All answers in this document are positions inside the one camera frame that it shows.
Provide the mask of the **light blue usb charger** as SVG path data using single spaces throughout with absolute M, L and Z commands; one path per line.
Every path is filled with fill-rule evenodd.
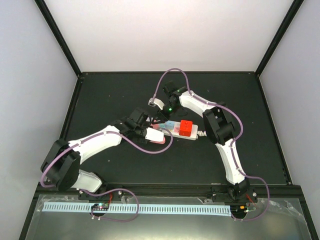
M 174 127 L 175 127 L 175 121 L 171 121 L 171 120 L 167 121 L 167 122 L 165 123 L 165 127 L 166 127 L 168 130 L 173 130 Z

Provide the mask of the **pink triangular socket adapter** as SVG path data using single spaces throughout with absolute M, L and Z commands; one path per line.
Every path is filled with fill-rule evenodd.
M 147 130 L 146 138 L 152 143 L 164 144 L 166 140 L 161 129 L 161 124 L 151 124 Z

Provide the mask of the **white power strip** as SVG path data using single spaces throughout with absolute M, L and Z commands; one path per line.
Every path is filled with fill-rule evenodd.
M 193 124 L 193 122 L 189 120 L 181 120 L 180 122 L 168 120 L 165 123 L 151 124 L 151 126 L 163 132 L 165 136 L 170 136 L 171 133 L 174 138 L 195 141 L 198 136 L 198 125 Z

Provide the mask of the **red cube socket adapter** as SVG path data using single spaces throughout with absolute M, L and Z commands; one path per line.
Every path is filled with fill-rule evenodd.
M 192 134 L 193 122 L 190 120 L 181 120 L 179 126 L 179 135 L 190 137 Z

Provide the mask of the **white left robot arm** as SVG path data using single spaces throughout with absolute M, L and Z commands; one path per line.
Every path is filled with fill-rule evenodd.
M 81 170 L 81 164 L 99 152 L 118 146 L 122 140 L 146 144 L 163 139 L 164 134 L 151 127 L 149 115 L 136 108 L 130 116 L 115 120 L 89 136 L 71 141 L 56 140 L 40 168 L 40 184 L 59 191 L 85 190 L 101 200 L 107 195 L 107 186 L 97 174 Z

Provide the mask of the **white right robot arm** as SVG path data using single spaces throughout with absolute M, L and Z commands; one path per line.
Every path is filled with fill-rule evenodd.
M 158 107 L 153 123 L 168 121 L 180 108 L 187 108 L 204 122 L 205 134 L 220 153 L 228 182 L 227 195 L 234 202 L 240 201 L 250 187 L 249 179 L 242 168 L 236 148 L 236 121 L 227 111 L 224 103 L 210 102 L 189 90 L 186 86 L 177 88 L 173 82 L 163 87 L 168 103 L 163 103 L 154 94 L 148 104 Z

